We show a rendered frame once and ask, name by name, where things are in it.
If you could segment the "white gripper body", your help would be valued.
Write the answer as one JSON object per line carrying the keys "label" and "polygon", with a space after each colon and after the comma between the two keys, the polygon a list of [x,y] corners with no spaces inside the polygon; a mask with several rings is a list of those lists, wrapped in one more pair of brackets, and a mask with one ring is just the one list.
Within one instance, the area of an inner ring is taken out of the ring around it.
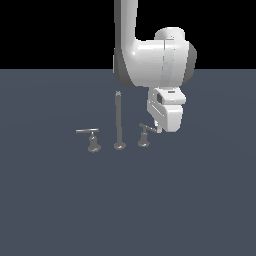
{"label": "white gripper body", "polygon": [[148,91],[147,111],[165,132],[180,129],[185,103],[186,97],[179,87],[150,88]]}

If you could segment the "grey faucet spout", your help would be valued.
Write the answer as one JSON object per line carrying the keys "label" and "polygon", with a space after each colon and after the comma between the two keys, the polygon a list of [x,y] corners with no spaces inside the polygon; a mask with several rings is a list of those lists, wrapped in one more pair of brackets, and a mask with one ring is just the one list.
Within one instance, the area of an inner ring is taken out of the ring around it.
{"label": "grey faucet spout", "polygon": [[121,92],[115,93],[115,106],[116,106],[116,128],[117,128],[117,142],[114,144],[116,150],[122,150],[126,144],[122,141],[122,126],[121,126]]}

